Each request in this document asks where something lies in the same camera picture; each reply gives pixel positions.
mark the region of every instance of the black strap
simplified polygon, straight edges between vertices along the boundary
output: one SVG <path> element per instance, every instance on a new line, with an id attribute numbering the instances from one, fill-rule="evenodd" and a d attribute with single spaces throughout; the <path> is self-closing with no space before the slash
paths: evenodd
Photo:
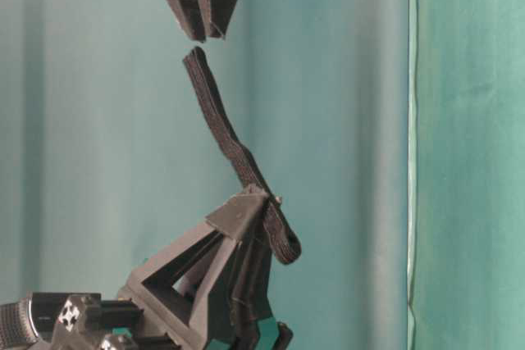
<path id="1" fill-rule="evenodd" d="M 234 167 L 241 184 L 244 187 L 249 184 L 256 184 L 270 195 L 267 213 L 263 221 L 264 229 L 276 258 L 283 264 L 290 264 L 301 254 L 300 242 L 290 228 L 279 202 L 264 180 L 251 152 L 237 138 L 222 105 L 221 95 L 202 48 L 194 48 L 185 57 L 184 64 L 197 94 L 204 118 L 219 144 L 219 148 Z"/>

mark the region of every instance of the green curtain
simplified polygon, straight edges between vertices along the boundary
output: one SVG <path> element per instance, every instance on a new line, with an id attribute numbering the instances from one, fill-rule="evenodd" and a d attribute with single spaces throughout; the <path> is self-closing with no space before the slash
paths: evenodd
<path id="1" fill-rule="evenodd" d="M 525 346 L 525 0 L 418 0 L 414 348 Z"/>
<path id="2" fill-rule="evenodd" d="M 164 0 L 0 0 L 0 19 L 0 303 L 113 297 L 240 189 L 192 43 Z M 203 47 L 303 241 L 272 273 L 290 348 L 405 349 L 408 0 L 240 0 Z"/>

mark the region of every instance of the teal accent part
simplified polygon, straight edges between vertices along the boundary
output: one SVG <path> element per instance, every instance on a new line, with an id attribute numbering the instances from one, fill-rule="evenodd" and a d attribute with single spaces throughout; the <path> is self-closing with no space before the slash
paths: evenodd
<path id="1" fill-rule="evenodd" d="M 113 329 L 113 334 L 114 335 L 125 335 L 125 336 L 129 336 L 130 338 L 133 337 L 130 330 L 128 330 L 127 328 L 115 328 Z"/>

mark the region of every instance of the black fabric strap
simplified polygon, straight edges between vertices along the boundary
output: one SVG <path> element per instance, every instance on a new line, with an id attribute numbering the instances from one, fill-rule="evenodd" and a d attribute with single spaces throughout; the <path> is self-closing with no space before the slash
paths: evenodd
<path id="1" fill-rule="evenodd" d="M 230 160 L 241 184 L 246 187 L 256 184 L 269 195 L 268 209 L 263 221 L 268 242 L 277 260 L 290 264 L 301 254 L 301 245 L 288 225 L 280 204 L 258 169 L 251 152 L 239 141 L 222 105 L 217 84 L 206 61 L 202 48 L 196 47 L 184 59 L 194 86 L 204 118 L 212 131 L 219 148 Z"/>
<path id="2" fill-rule="evenodd" d="M 36 343 L 37 338 L 31 329 L 29 300 L 0 306 L 0 350 L 7 348 L 26 348 Z"/>

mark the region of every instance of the curtain fold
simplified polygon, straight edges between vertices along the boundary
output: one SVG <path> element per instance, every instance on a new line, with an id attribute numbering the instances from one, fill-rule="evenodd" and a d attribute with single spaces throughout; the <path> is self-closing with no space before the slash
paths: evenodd
<path id="1" fill-rule="evenodd" d="M 525 345 L 524 19 L 418 0 L 415 349 Z"/>

